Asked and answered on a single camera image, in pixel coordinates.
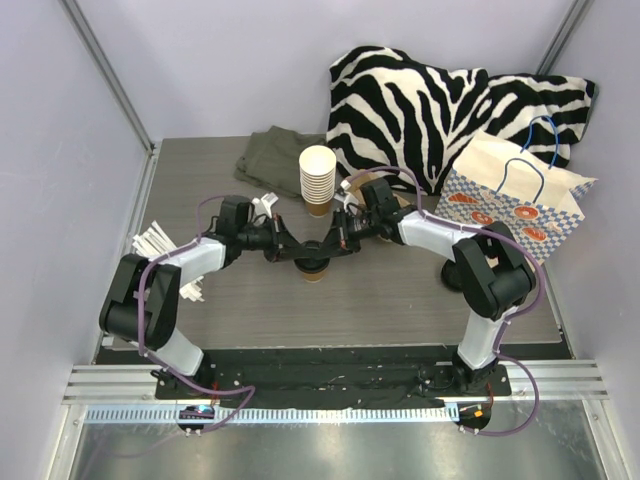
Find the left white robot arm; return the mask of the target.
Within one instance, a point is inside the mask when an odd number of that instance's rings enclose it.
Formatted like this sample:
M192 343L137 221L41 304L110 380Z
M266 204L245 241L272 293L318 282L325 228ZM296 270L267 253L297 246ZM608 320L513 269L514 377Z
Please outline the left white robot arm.
M141 356L166 369L193 399L217 391L211 361L177 327L180 289L230 266L245 251L260 250L272 262L305 255L281 217L272 215L256 225L253 211L249 198L225 196L213 228L199 229L188 244L152 258L123 256L99 315L103 332L134 343Z

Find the black plastic cup lid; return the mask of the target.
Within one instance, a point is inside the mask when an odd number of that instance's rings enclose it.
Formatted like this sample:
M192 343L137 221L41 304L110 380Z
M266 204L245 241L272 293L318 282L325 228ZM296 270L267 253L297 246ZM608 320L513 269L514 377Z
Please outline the black plastic cup lid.
M329 266L330 253L321 242L309 240L297 248L293 262L303 273L319 273Z

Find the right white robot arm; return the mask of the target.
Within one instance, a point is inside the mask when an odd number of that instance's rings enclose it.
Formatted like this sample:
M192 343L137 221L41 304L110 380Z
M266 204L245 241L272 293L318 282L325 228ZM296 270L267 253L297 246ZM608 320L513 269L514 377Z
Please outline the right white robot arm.
M451 380L460 393L477 393L496 370L508 324L537 286L531 256L502 222L478 228L437 217L420 202L402 206L383 178L361 185L361 202L350 188L344 180L334 193L342 202L334 212L340 248L353 250L360 239L380 236L439 254L454 268L470 314L452 356Z

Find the single brown paper cup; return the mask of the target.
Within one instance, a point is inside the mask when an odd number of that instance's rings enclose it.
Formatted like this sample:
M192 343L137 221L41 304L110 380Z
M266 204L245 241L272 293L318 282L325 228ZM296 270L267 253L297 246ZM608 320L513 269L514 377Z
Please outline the single brown paper cup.
M327 269L322 270L301 270L302 278L308 283L317 283L321 281L327 273Z

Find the printed paper takeout bag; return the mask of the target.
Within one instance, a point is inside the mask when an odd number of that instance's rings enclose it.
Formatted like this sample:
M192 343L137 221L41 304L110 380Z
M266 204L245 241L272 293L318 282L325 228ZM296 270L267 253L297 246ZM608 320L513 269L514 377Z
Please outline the printed paper takeout bag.
M594 186L594 178L558 168L559 134L551 117L549 164L525 145L480 132L462 150L447 176L435 214L465 224L505 223L514 238L542 264L584 220L578 201Z

